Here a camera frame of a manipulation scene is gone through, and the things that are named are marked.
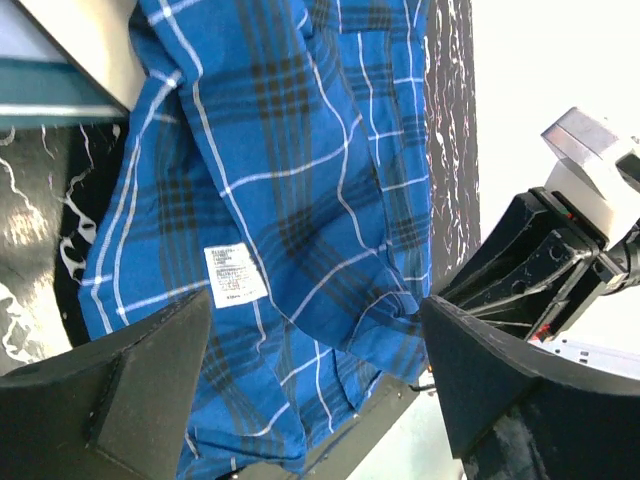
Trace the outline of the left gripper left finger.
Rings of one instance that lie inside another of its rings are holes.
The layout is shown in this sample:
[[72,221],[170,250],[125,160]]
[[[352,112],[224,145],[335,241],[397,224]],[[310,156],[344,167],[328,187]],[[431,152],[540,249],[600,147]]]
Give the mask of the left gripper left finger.
[[175,478],[210,325],[200,290],[2,376],[2,478]]

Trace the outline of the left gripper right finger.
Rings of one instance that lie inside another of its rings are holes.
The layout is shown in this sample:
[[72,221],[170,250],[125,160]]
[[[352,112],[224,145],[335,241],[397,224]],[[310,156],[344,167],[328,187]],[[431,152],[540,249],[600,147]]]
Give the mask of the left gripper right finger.
[[638,478],[638,380],[539,349],[438,296],[420,318],[467,478]]

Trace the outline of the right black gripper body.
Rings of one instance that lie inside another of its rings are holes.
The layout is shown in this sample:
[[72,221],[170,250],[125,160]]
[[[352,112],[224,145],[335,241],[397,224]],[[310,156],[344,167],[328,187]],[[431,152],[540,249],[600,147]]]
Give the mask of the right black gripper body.
[[440,297],[522,340],[572,326],[600,296],[630,286],[630,236],[611,247],[562,194],[516,195]]

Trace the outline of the blue plaid shirt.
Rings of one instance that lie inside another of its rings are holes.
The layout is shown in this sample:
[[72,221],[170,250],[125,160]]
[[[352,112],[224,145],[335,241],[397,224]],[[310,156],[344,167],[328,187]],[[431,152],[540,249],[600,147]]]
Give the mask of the blue plaid shirt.
[[427,10],[136,4],[146,81],[78,296],[95,339],[211,294],[179,478],[299,472],[381,376],[423,371]]

